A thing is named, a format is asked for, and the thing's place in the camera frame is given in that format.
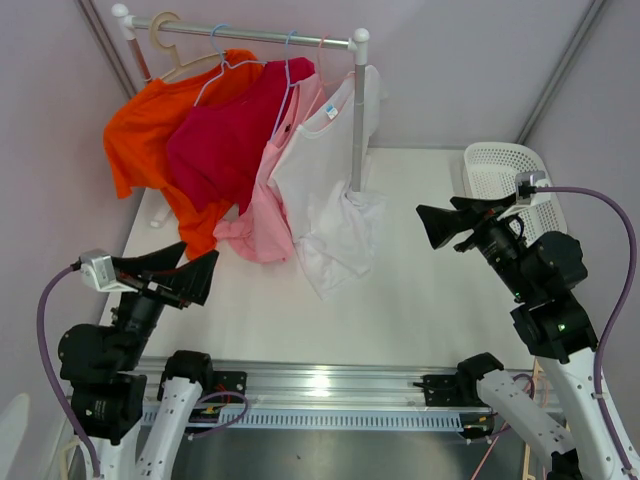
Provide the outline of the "pink t shirt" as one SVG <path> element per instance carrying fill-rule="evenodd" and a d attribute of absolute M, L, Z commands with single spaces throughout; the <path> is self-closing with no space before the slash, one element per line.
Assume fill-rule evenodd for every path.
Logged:
<path fill-rule="evenodd" d="M 249 206 L 238 218 L 222 220 L 214 229 L 214 237 L 227 242 L 242 258 L 267 264 L 285 261 L 293 253 L 281 196 L 268 185 L 268 180 L 298 125 L 325 100 L 321 76 L 317 73 L 293 87 L 283 120 L 263 150 Z"/>

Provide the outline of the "white t shirt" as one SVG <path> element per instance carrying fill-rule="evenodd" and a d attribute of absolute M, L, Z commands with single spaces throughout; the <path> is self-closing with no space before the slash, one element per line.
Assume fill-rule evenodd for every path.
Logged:
<path fill-rule="evenodd" d="M 296 127 L 269 177 L 301 268 L 322 299 L 371 270 L 386 208 L 383 195 L 350 190 L 354 103 L 350 76 Z"/>

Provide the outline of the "crimson t shirt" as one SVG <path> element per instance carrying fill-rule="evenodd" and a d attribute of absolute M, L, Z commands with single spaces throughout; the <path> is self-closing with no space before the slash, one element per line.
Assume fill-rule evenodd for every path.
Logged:
<path fill-rule="evenodd" d="M 304 57 L 289 60 L 291 82 L 315 73 Z M 244 212 L 285 87 L 284 61 L 269 62 L 257 80 L 219 105 L 195 106 L 167 144 L 177 187 L 201 211 L 227 201 Z"/>

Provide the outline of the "orange t shirt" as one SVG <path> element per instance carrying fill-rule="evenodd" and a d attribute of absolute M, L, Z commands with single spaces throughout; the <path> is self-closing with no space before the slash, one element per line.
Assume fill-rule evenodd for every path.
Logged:
<path fill-rule="evenodd" d="M 105 127 L 104 149 L 117 195 L 126 198 L 135 187 L 160 191 L 177 218 L 190 259 L 215 247 L 214 228 L 232 204 L 214 202 L 196 210 L 171 174 L 168 141 L 193 107 L 215 106 L 238 96 L 266 64 L 258 63 L 248 50 L 231 49 L 224 64 L 205 73 L 173 83 L 153 80 Z"/>

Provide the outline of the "blue wire hanger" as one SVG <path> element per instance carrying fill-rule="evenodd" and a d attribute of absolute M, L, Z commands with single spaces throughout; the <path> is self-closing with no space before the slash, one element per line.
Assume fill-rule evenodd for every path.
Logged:
<path fill-rule="evenodd" d="M 273 141 L 275 136 L 276 136 L 277 130 L 278 130 L 280 124 L 281 124 L 282 116 L 283 116 L 283 113 L 284 113 L 284 110 L 285 110 L 285 107 L 286 107 L 286 104 L 287 104 L 287 99 L 289 97 L 290 89 L 295 86 L 295 83 L 291 82 L 290 63 L 289 63 L 289 58 L 290 58 L 289 57 L 289 45 L 290 45 L 292 37 L 297 35 L 297 33 L 298 33 L 297 30 L 295 30 L 295 29 L 291 30 L 287 34 L 286 40 L 284 42 L 284 60 L 283 61 L 284 61 L 285 87 L 284 87 L 284 93 L 283 93 L 283 96 L 282 96 L 282 100 L 281 100 L 281 103 L 280 103 L 280 106 L 279 106 L 278 114 L 277 114 L 276 120 L 275 120 L 274 125 L 273 125 L 270 141 Z"/>

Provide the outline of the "pink wire hanger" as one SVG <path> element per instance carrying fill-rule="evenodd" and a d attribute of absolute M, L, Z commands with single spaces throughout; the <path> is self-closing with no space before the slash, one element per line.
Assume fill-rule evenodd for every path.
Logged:
<path fill-rule="evenodd" d="M 331 85 L 331 82 L 329 82 L 327 80 L 327 78 L 325 77 L 325 72 L 324 72 L 324 65 L 323 65 L 323 61 L 324 61 L 324 54 L 323 54 L 323 48 L 325 45 L 326 40 L 328 39 L 329 35 L 325 34 L 321 37 L 317 50 L 316 50 L 316 63 L 317 63 L 317 73 L 319 76 L 319 80 L 321 83 L 321 86 L 323 88 L 327 88 L 328 86 Z"/>

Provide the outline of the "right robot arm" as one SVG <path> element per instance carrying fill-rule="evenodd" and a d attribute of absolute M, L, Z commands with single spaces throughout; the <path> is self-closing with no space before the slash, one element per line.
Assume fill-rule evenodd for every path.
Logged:
<path fill-rule="evenodd" d="M 602 368 L 608 336 L 635 277 L 635 231 L 626 212 L 611 198 L 593 190 L 573 190 L 608 204 L 622 220 L 629 241 L 622 293 L 605 330 L 596 334 L 573 294 L 588 276 L 579 241 L 551 231 L 526 245 L 510 228 L 514 207 L 529 205 L 553 191 L 528 187 L 524 193 L 497 200 L 454 197 L 450 210 L 419 205 L 416 212 L 435 249 L 468 232 L 455 250 L 477 249 L 513 294 L 514 327 L 553 386 L 568 425 L 562 427 L 521 392 L 490 353 L 458 364 L 455 392 L 466 404 L 482 402 L 496 411 L 543 461 L 551 479 L 636 479 L 639 454 L 606 389 Z"/>

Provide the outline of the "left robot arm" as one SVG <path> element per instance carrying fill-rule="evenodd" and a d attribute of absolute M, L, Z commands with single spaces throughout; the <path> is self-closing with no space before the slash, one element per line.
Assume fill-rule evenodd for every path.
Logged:
<path fill-rule="evenodd" d="M 120 296 L 109 325 L 76 325 L 58 345 L 60 376 L 73 389 L 65 411 L 91 479 L 114 477 L 124 443 L 137 437 L 147 379 L 134 371 L 161 313 L 202 306 L 209 296 L 218 252 L 181 264 L 185 249 L 178 242 L 130 258 L 92 250 L 72 266 L 89 287 Z"/>

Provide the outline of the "beige wooden hanger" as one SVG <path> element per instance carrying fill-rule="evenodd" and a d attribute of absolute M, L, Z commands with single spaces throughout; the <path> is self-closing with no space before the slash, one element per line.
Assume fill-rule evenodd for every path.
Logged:
<path fill-rule="evenodd" d="M 200 67 L 218 65 L 221 61 L 221 55 L 219 53 L 210 53 L 208 55 L 183 62 L 175 44 L 162 43 L 159 38 L 160 27 L 168 24 L 169 22 L 179 20 L 180 17 L 174 12 L 160 12 L 152 18 L 149 28 L 149 40 L 151 46 L 158 52 L 167 55 L 171 62 L 171 69 L 160 76 L 160 79 L 166 83 L 171 83 L 176 79 L 184 77 L 186 74 L 192 73 L 195 69 Z"/>

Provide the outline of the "white metal clothes rack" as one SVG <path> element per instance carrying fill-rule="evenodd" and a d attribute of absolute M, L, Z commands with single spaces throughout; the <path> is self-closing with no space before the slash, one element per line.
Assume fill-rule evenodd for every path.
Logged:
<path fill-rule="evenodd" d="M 229 26 L 215 27 L 213 25 L 198 24 L 180 20 L 171 12 L 150 19 L 133 15 L 122 3 L 111 7 L 111 15 L 116 20 L 119 30 L 126 40 L 135 62 L 140 70 L 145 83 L 151 81 L 151 74 L 146 64 L 144 55 L 139 46 L 136 32 L 148 31 L 152 37 L 156 37 L 159 31 L 201 35 L 210 38 L 225 38 L 234 40 L 246 40 L 260 43 L 273 43 L 293 45 L 301 47 L 318 47 L 320 49 L 334 49 L 347 51 L 354 57 L 354 120 L 352 140 L 352 172 L 351 187 L 359 191 L 362 186 L 362 161 L 364 156 L 364 97 L 365 97 L 365 70 L 368 64 L 368 49 L 370 32 L 365 28 L 358 28 L 348 39 L 332 37 L 314 37 L 308 35 L 286 34 L 259 30 L 242 30 Z"/>

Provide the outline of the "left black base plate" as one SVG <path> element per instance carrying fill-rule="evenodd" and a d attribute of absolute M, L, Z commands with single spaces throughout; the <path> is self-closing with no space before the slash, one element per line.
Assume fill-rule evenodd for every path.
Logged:
<path fill-rule="evenodd" d="M 209 393 L 235 392 L 244 394 L 246 384 L 247 373 L 244 371 L 215 370 Z"/>

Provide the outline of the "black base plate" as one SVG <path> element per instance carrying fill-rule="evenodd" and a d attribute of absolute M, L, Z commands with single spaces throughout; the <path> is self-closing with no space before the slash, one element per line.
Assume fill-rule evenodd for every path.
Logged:
<path fill-rule="evenodd" d="M 244 394 L 246 384 L 247 373 L 244 371 L 215 370 L 209 393 L 235 392 Z"/>
<path fill-rule="evenodd" d="M 424 375 L 413 386 L 421 390 L 427 407 L 457 408 L 467 405 L 455 375 Z"/>

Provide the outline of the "aluminium mounting rail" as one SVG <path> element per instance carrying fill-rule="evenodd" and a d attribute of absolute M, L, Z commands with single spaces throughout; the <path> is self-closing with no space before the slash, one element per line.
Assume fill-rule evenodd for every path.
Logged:
<path fill-rule="evenodd" d="M 322 365 L 283 362 L 224 361 L 221 371 L 247 374 L 245 396 L 250 411 L 291 412 L 436 412 L 414 384 L 427 374 L 452 374 L 453 368 L 424 366 Z"/>

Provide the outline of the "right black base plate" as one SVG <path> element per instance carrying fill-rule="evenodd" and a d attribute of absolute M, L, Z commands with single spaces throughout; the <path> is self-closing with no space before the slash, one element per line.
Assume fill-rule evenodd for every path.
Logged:
<path fill-rule="evenodd" d="M 424 375 L 413 386 L 421 390 L 427 407 L 457 408 L 467 405 L 455 375 Z"/>

